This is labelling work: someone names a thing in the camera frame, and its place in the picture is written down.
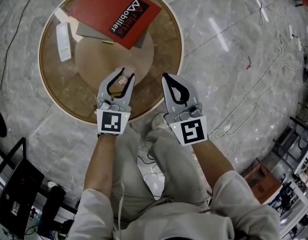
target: white cable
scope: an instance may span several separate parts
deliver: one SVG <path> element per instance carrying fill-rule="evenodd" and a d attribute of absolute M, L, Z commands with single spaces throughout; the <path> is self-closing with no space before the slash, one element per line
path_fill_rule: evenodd
<path fill-rule="evenodd" d="M 160 171 L 154 171 L 155 167 L 158 167 L 158 164 L 155 164 L 154 166 L 152 166 L 152 172 L 146 173 L 143 175 L 143 177 L 146 177 L 148 175 L 158 175 L 158 176 L 162 176 L 165 177 L 164 174 L 162 174 L 161 170 Z"/>
<path fill-rule="evenodd" d="M 261 0 L 261 1 L 262 1 L 262 4 L 265 4 L 271 11 L 273 11 L 275 14 L 277 14 L 281 19 L 285 19 L 285 20 L 292 26 L 292 24 L 287 20 L 287 18 L 286 18 L 286 16 L 285 16 L 285 15 L 286 15 L 286 7 L 285 7 L 285 13 L 284 13 L 284 14 L 279 14 L 279 13 L 277 13 L 270 5 L 268 5 L 264 0 Z M 258 100 L 257 100 L 257 103 L 256 103 L 256 106 L 255 106 L 255 108 L 254 108 L 254 110 L 253 110 L 253 113 L 251 114 L 251 116 L 250 116 L 240 127 L 238 127 L 234 132 L 229 133 L 229 131 L 233 128 L 233 126 L 234 126 L 234 124 L 235 124 L 235 120 L 234 120 L 234 119 L 230 119 L 230 120 L 228 121 L 228 123 L 227 123 L 227 127 L 226 127 L 226 129 L 225 129 L 226 131 L 220 129 L 220 127 L 223 125 L 223 123 L 227 121 L 227 119 L 237 110 L 237 108 L 246 100 L 246 98 L 251 94 L 251 92 L 256 88 L 256 86 L 263 80 L 263 78 L 265 77 L 266 73 L 272 68 L 272 66 L 274 65 L 274 63 L 275 63 L 278 59 L 283 60 L 283 59 L 286 58 L 286 56 L 287 56 L 287 48 L 288 48 L 288 45 L 291 43 L 292 40 L 290 40 L 289 43 L 287 44 L 287 46 L 285 46 L 282 34 L 281 34 L 280 32 L 277 31 L 277 32 L 276 32 L 276 36 L 277 36 L 277 39 L 278 39 L 278 56 L 277 56 L 277 58 L 276 58 L 276 59 L 274 60 L 274 62 L 270 65 L 270 67 L 266 70 L 266 72 L 264 73 L 264 75 L 262 76 L 262 78 L 255 84 L 255 86 L 252 88 L 252 90 L 251 90 L 251 91 L 244 97 L 244 99 L 235 107 L 235 109 L 228 115 L 228 117 L 227 117 L 216 129 L 214 129 L 214 130 L 211 132 L 211 134 L 210 134 L 211 137 L 212 137 L 212 139 L 215 140 L 215 141 L 220 140 L 220 139 L 222 139 L 222 138 L 225 137 L 225 136 L 230 137 L 230 139 L 231 139 L 232 142 L 233 142 L 233 150 L 232 150 L 232 152 L 231 152 L 229 155 L 225 155 L 224 152 L 221 150 L 221 152 L 222 152 L 226 157 L 231 156 L 231 155 L 234 153 L 234 151 L 235 151 L 235 141 L 234 141 L 234 139 L 233 139 L 232 136 L 233 136 L 240 128 L 242 128 L 242 127 L 253 117 L 253 115 L 255 114 L 255 111 L 256 111 L 256 109 L 257 109 L 258 103 L 259 103 L 260 99 L 263 97 L 263 95 L 264 95 L 265 93 L 269 92 L 272 88 L 274 88 L 274 87 L 276 86 L 276 84 L 278 83 L 279 73 L 280 73 L 281 69 L 282 69 L 284 66 L 286 66 L 286 67 L 287 67 L 288 69 L 290 69 L 290 70 L 297 71 L 297 70 L 302 66 L 302 63 L 303 63 L 303 51 L 302 51 L 302 55 L 301 55 L 302 60 L 301 60 L 301 62 L 300 62 L 300 65 L 299 65 L 297 68 L 291 68 L 291 67 L 289 67 L 289 66 L 288 66 L 287 64 L 285 64 L 285 63 L 279 68 L 278 74 L 277 74 L 276 82 L 275 82 L 274 85 L 272 85 L 268 90 L 266 90 L 265 92 L 263 92 L 263 93 L 261 94 L 261 96 L 260 96 L 260 97 L 258 98 Z M 216 137 L 214 137 L 214 134 L 215 134 L 216 132 L 221 132 L 223 135 L 222 135 L 221 137 L 219 137 L 219 138 L 216 138 Z"/>

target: black cable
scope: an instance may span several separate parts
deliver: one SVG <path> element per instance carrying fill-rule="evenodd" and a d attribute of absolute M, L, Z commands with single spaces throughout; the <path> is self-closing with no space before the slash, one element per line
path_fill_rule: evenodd
<path fill-rule="evenodd" d="M 147 153 L 147 158 L 148 158 L 149 160 L 155 161 L 155 159 L 153 159 L 152 157 L 149 157 L 149 154 L 148 154 L 148 153 Z"/>
<path fill-rule="evenodd" d="M 155 163 L 155 161 L 153 161 L 153 162 L 145 162 L 139 155 L 138 155 L 138 157 L 139 157 L 140 160 L 143 161 L 143 163 L 146 164 L 146 165 L 151 165 L 151 164 L 154 164 L 154 163 Z"/>
<path fill-rule="evenodd" d="M 52 233 L 52 234 L 53 234 L 53 236 L 54 236 L 54 240 L 56 240 L 56 238 L 55 238 L 55 233 L 54 233 L 54 232 L 52 232 L 52 231 L 51 231 L 51 233 Z"/>
<path fill-rule="evenodd" d="M 32 231 L 30 234 L 25 234 L 25 236 L 30 236 L 30 235 L 32 235 L 35 232 L 37 232 L 37 231 L 34 229 L 34 231 Z"/>
<path fill-rule="evenodd" d="M 32 229 L 33 227 L 37 227 L 38 225 L 34 225 L 34 226 L 31 226 L 30 228 L 28 228 L 25 232 L 25 236 L 27 235 L 27 232 L 28 230 Z"/>
<path fill-rule="evenodd" d="M 16 28 L 16 32 L 15 32 L 15 34 L 14 34 L 14 36 L 13 36 L 13 39 L 12 39 L 12 41 L 10 42 L 10 44 L 9 44 L 9 46 L 8 46 L 8 48 L 7 48 L 7 51 L 6 51 L 5 65 L 4 65 L 4 69 L 3 69 L 3 76 L 2 76 L 2 80 L 1 80 L 1 82 L 0 82 L 0 92 L 1 92 L 2 87 L 3 87 L 3 81 L 4 81 L 5 71 L 6 71 L 6 64 L 7 64 L 7 55 L 8 55 L 8 51 L 9 51 L 9 48 L 10 48 L 10 46 L 12 45 L 12 43 L 13 43 L 13 41 L 14 41 L 16 35 L 17 35 L 18 29 L 19 29 L 19 26 L 20 26 L 20 22 L 22 21 L 22 17 L 23 17 L 24 11 L 25 11 L 27 5 L 29 4 L 29 2 L 30 2 L 30 0 L 28 0 L 28 2 L 26 3 L 26 5 L 25 5 L 25 7 L 24 7 L 24 9 L 23 9 L 23 11 L 22 11 L 22 14 L 20 15 L 20 19 L 19 19 L 19 22 L 18 22 L 18 26 L 17 26 L 17 28 Z"/>
<path fill-rule="evenodd" d="M 37 233 L 37 231 L 35 231 L 35 232 Z M 37 235 L 39 235 L 39 237 L 40 237 L 42 240 L 44 240 L 40 234 L 37 233 Z"/>

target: glass tabletop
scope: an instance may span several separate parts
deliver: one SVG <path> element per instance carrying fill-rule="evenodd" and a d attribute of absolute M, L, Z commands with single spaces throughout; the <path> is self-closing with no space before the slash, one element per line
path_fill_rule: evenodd
<path fill-rule="evenodd" d="M 65 0 L 59 8 L 68 14 L 77 1 Z M 178 74 L 182 62 L 182 38 L 168 5 L 163 0 L 150 1 L 162 10 L 148 26 L 142 50 L 136 47 L 127 50 L 114 43 L 116 49 L 111 46 L 104 51 L 100 39 L 83 37 L 77 42 L 70 34 L 72 58 L 64 62 L 60 61 L 56 39 L 56 26 L 60 20 L 55 15 L 51 16 L 40 42 L 39 67 L 47 92 L 67 114 L 88 123 L 97 123 L 94 113 L 97 86 L 117 68 L 118 63 L 126 63 L 122 59 L 125 54 L 133 58 L 127 63 L 141 65 L 138 66 L 140 73 L 136 74 L 136 85 L 129 104 L 132 108 L 130 120 L 144 115 L 162 101 L 161 76 L 164 72 Z M 102 63 L 99 57 L 114 59 L 110 63 Z M 118 93 L 120 89 L 116 87 L 114 92 Z"/>

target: forearm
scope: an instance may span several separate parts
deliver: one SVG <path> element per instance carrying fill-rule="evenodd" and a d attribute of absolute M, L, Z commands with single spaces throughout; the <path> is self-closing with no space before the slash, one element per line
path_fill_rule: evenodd
<path fill-rule="evenodd" d="M 234 170 L 231 163 L 210 140 L 193 144 L 192 147 L 205 178 L 212 189 L 214 189 L 219 177 L 228 171 Z"/>
<path fill-rule="evenodd" d="M 266 204 L 259 204 L 245 179 L 235 171 L 225 173 L 217 181 L 210 208 L 229 217 L 234 229 L 245 232 L 251 239 L 280 239 L 278 213 Z"/>
<path fill-rule="evenodd" d="M 113 180 L 113 158 L 116 136 L 98 138 L 85 177 L 84 189 L 94 189 L 110 199 Z"/>

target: wooden table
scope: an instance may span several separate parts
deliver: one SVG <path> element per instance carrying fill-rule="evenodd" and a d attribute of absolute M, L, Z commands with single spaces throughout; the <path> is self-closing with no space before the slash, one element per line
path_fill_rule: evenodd
<path fill-rule="evenodd" d="M 77 1 L 64 0 L 58 8 L 68 14 Z M 135 120 L 152 111 L 163 101 L 161 75 L 164 72 L 178 75 L 182 65 L 184 49 L 179 23 L 165 1 L 151 1 L 159 5 L 162 10 L 147 29 L 147 41 L 145 40 L 144 42 L 147 50 L 144 52 L 137 50 L 138 48 L 132 48 L 136 49 L 133 52 L 135 59 L 133 61 L 129 60 L 129 63 L 135 62 L 135 64 L 139 64 L 140 62 L 138 61 L 141 61 L 142 55 L 152 53 L 151 50 L 153 50 L 153 55 L 149 54 L 148 56 L 152 63 L 151 61 L 150 63 L 141 62 L 145 66 L 141 67 L 143 68 L 142 75 L 138 77 L 138 80 L 141 80 L 136 80 L 136 85 L 134 86 L 130 101 L 130 106 L 132 107 L 130 120 Z M 46 23 L 40 40 L 38 60 L 43 84 L 54 103 L 65 113 L 78 120 L 96 124 L 96 115 L 94 114 L 98 93 L 96 87 L 103 78 L 116 69 L 116 65 L 107 63 L 106 66 L 101 64 L 96 69 L 93 67 L 91 70 L 97 70 L 98 72 L 96 73 L 97 79 L 86 77 L 85 68 L 82 66 L 86 63 L 81 62 L 81 58 L 85 58 L 85 55 L 82 55 L 82 53 L 86 45 L 91 46 L 94 40 L 88 41 L 88 37 L 84 37 L 77 42 L 71 34 L 72 58 L 61 62 L 56 39 L 56 25 L 59 23 L 59 19 L 55 14 L 52 14 Z M 120 53 L 118 54 L 130 53 L 129 50 L 123 51 L 123 49 L 125 48 L 119 47 Z M 110 56 L 115 57 L 115 51 L 109 51 Z M 96 57 L 88 57 L 86 61 L 89 61 L 90 65 L 98 65 L 99 63 L 95 60 Z"/>

